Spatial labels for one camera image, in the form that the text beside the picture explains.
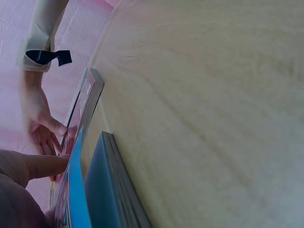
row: white sleeve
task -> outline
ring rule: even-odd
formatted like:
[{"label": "white sleeve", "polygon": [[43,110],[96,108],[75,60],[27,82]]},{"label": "white sleeve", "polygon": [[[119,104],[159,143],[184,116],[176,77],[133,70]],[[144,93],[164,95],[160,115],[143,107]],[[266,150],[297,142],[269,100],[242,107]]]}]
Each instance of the white sleeve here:
[{"label": "white sleeve", "polygon": [[41,65],[26,56],[28,50],[54,51],[54,38],[69,0],[36,0],[27,36],[21,41],[17,66],[28,71],[47,72],[51,63]]}]

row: wood grain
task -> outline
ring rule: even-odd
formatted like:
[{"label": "wood grain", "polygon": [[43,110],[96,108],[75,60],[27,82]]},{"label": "wood grain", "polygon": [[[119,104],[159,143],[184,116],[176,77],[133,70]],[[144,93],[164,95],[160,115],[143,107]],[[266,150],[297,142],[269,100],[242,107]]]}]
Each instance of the wood grain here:
[{"label": "wood grain", "polygon": [[303,22],[300,0],[124,0],[85,156],[114,134],[155,227],[304,226]]}]

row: hand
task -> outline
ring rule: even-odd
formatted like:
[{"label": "hand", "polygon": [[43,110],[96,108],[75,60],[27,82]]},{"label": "hand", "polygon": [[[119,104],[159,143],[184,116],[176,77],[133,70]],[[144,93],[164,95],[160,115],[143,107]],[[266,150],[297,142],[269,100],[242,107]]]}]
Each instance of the hand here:
[{"label": "hand", "polygon": [[69,156],[25,155],[0,150],[0,224],[3,228],[51,228],[54,211],[43,214],[25,187],[28,181],[64,172]]},{"label": "hand", "polygon": [[67,128],[55,120],[42,90],[42,72],[21,71],[19,98],[25,134],[37,154],[56,155],[61,150],[55,134],[64,136]]}]

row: stack of books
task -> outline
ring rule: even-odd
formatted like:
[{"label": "stack of books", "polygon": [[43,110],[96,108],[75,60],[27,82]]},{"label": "stack of books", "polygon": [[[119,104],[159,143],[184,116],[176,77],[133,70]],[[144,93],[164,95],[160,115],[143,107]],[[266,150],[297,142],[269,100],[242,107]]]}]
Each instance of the stack of books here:
[{"label": "stack of books", "polygon": [[66,120],[62,154],[71,154],[66,171],[51,185],[55,228],[150,228],[112,134],[102,132],[83,182],[81,147],[104,84],[86,69]]},{"label": "stack of books", "polygon": [[[70,154],[72,152],[75,139],[79,134],[80,126],[83,127],[81,145],[83,144],[87,129],[91,122],[103,87],[104,83],[98,71],[93,68],[85,69],[83,79],[78,87],[78,93],[72,102],[68,118],[65,122],[68,130],[61,143],[62,154]],[[63,177],[63,174],[58,175],[56,176],[55,182],[51,183],[49,207],[54,206],[58,199],[59,189]]]}]

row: wrist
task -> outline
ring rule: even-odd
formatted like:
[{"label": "wrist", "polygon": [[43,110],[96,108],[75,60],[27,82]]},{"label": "wrist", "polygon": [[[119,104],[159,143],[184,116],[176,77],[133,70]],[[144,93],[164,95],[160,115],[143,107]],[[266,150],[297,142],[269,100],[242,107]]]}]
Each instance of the wrist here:
[{"label": "wrist", "polygon": [[19,89],[41,89],[42,76],[43,72],[21,70],[19,78]]}]

